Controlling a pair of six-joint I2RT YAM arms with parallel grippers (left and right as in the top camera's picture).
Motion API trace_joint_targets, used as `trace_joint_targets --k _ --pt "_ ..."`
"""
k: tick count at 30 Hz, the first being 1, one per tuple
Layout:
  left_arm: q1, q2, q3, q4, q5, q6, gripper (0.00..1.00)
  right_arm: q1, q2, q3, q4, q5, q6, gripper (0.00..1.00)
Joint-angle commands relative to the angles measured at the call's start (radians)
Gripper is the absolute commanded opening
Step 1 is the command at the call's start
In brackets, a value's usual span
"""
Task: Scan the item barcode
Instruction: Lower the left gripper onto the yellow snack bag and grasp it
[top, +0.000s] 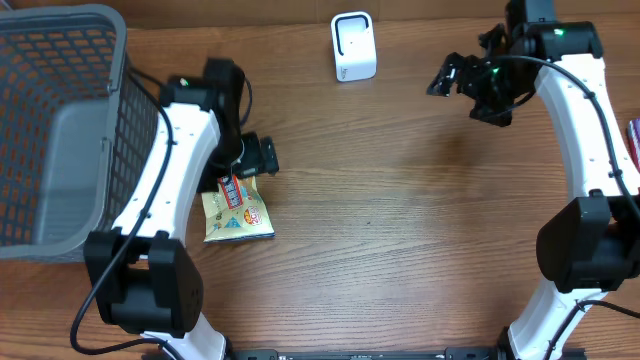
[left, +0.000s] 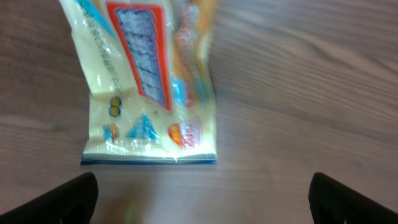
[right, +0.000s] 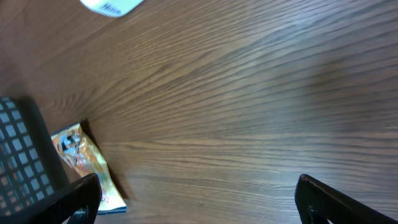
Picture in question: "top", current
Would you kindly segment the yellow snack packet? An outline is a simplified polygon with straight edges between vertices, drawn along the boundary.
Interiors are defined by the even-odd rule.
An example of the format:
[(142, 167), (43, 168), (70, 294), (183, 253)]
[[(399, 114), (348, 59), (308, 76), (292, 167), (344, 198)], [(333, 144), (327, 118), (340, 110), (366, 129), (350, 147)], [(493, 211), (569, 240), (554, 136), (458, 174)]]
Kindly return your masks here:
[(205, 243), (275, 236), (256, 178), (223, 177), (217, 190), (201, 194), (205, 214)]

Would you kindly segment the red purple pad pack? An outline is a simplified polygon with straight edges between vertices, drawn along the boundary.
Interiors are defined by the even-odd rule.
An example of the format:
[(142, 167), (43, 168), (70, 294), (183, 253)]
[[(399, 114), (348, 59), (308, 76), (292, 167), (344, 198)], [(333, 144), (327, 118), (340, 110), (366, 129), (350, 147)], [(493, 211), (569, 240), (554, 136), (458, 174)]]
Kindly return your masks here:
[(636, 118), (629, 122), (627, 127), (627, 139), (631, 152), (632, 161), (638, 171), (640, 171), (640, 119)]

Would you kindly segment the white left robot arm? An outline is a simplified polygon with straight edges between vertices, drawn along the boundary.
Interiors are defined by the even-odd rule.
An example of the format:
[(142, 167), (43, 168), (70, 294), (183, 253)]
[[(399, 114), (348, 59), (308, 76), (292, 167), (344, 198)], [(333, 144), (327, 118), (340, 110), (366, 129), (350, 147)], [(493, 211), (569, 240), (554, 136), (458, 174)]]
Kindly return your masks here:
[(88, 236), (87, 306), (170, 359), (231, 359), (228, 338), (206, 319), (204, 282), (186, 249), (195, 198), (205, 238), (223, 243), (275, 231), (256, 179), (279, 169), (273, 141), (244, 132), (252, 87), (230, 59), (211, 58), (201, 77), (173, 76), (152, 104), (154, 143), (136, 188), (112, 228)]

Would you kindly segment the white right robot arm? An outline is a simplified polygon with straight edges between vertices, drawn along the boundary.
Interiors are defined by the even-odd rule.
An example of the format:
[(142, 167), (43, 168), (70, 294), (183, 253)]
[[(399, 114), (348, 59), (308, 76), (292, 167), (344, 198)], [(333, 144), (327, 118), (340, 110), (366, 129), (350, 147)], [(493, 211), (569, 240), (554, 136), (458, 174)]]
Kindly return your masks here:
[(463, 94), (473, 119), (510, 125), (514, 110), (543, 101), (560, 146), (566, 206), (538, 232), (541, 281), (494, 346), (454, 347), (449, 359), (581, 359), (566, 341), (594, 307), (639, 274), (639, 172), (621, 136), (591, 22), (558, 20), (551, 0), (511, 0), (505, 19), (478, 38), (482, 57), (449, 54), (427, 88)]

